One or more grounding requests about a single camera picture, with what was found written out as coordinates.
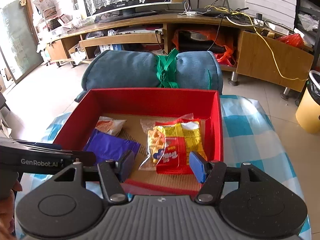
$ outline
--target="table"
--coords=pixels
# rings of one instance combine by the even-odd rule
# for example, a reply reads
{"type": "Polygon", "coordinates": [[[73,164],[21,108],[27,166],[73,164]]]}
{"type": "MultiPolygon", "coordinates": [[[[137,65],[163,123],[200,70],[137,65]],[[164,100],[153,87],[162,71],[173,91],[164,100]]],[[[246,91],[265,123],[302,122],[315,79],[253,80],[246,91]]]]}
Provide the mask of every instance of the table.
{"type": "MultiPolygon", "coordinates": [[[[205,16],[186,16],[178,17],[175,13],[158,14],[146,17],[139,17],[111,23],[96,23],[80,29],[69,32],[67,35],[52,40],[47,44],[47,50],[51,61],[70,61],[68,50],[79,43],[85,48],[87,58],[83,61],[90,63],[94,58],[94,51],[98,45],[102,44],[120,44],[120,43],[154,43],[157,39],[163,41],[164,50],[169,53],[174,48],[172,38],[176,29],[182,27],[192,28],[201,26],[210,28],[213,25],[219,25],[220,18],[205,16]],[[100,30],[118,29],[126,26],[137,26],[145,24],[161,25],[162,34],[136,33],[107,36],[85,40],[87,33],[100,30]]],[[[236,26],[223,19],[221,26],[228,28],[231,35],[234,36],[235,52],[234,57],[237,61],[233,67],[221,65],[220,68],[225,71],[231,71],[232,77],[230,83],[237,85],[238,74],[255,77],[268,82],[272,82],[288,89],[301,92],[304,86],[303,79],[307,79],[311,69],[313,56],[306,51],[289,46],[280,41],[266,38],[268,44],[275,53],[279,70],[282,75],[288,78],[300,78],[301,80],[286,80],[278,73],[272,54],[265,42],[256,34],[252,33],[252,27],[236,26]]]]}

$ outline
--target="snack package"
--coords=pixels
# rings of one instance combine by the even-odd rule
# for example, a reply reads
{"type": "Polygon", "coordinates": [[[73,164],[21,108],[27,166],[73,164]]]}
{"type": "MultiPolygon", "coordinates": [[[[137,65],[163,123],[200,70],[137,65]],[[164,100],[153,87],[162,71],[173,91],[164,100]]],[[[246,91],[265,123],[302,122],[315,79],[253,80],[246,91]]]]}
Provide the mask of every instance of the snack package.
{"type": "Polygon", "coordinates": [[[117,136],[120,133],[125,121],[126,120],[114,120],[110,117],[100,116],[95,128],[100,132],[117,136]]]}
{"type": "Polygon", "coordinates": [[[141,144],[121,139],[94,129],[84,151],[94,152],[97,163],[106,160],[118,161],[127,150],[132,150],[136,157],[141,144]]]}
{"type": "Polygon", "coordinates": [[[156,170],[161,174],[192,174],[189,154],[197,151],[204,159],[199,119],[179,118],[171,122],[155,122],[148,130],[148,157],[140,170],[156,170]]]}

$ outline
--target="black cable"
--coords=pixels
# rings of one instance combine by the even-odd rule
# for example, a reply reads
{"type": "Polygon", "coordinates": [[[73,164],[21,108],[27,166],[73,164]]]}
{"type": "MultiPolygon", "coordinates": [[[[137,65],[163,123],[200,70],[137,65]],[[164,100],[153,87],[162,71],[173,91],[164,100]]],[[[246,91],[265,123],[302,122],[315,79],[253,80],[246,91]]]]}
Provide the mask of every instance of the black cable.
{"type": "Polygon", "coordinates": [[[212,43],[212,45],[210,46],[210,48],[207,49],[207,51],[209,51],[209,50],[211,49],[211,47],[216,43],[216,40],[217,40],[218,34],[219,34],[219,30],[220,30],[220,26],[221,26],[221,24],[222,24],[222,21],[223,21],[223,16],[222,16],[222,18],[221,18],[221,21],[220,21],[220,24],[219,24],[219,27],[218,27],[217,36],[216,36],[216,38],[214,39],[214,42],[212,43]]]}
{"type": "Polygon", "coordinates": [[[157,32],[156,32],[156,38],[157,38],[158,45],[159,45],[160,49],[162,50],[162,52],[163,52],[164,54],[168,55],[168,53],[166,53],[166,52],[161,48],[160,42],[159,42],[159,40],[158,40],[157,32]]]}

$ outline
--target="screw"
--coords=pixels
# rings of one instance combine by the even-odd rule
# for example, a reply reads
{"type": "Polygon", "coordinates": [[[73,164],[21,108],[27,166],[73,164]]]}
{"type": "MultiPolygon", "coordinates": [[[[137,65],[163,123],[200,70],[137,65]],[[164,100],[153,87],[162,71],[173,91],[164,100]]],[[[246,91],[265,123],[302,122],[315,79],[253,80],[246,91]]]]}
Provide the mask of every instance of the screw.
{"type": "Polygon", "coordinates": [[[213,196],[210,194],[201,194],[198,196],[198,200],[201,202],[210,202],[213,200],[213,196]]]}
{"type": "Polygon", "coordinates": [[[110,197],[110,200],[112,202],[121,202],[121,201],[124,201],[125,200],[125,195],[124,194],[113,194],[111,197],[110,197]]]}

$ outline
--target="purple package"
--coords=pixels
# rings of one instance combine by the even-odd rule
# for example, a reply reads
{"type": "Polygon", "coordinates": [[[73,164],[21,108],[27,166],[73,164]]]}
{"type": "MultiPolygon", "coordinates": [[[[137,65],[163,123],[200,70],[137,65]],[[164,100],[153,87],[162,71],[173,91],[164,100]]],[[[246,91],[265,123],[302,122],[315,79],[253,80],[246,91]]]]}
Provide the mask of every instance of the purple package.
{"type": "Polygon", "coordinates": [[[136,157],[140,145],[140,143],[124,140],[94,129],[83,150],[94,152],[97,164],[106,160],[118,161],[127,150],[132,150],[134,157],[136,157]]]}

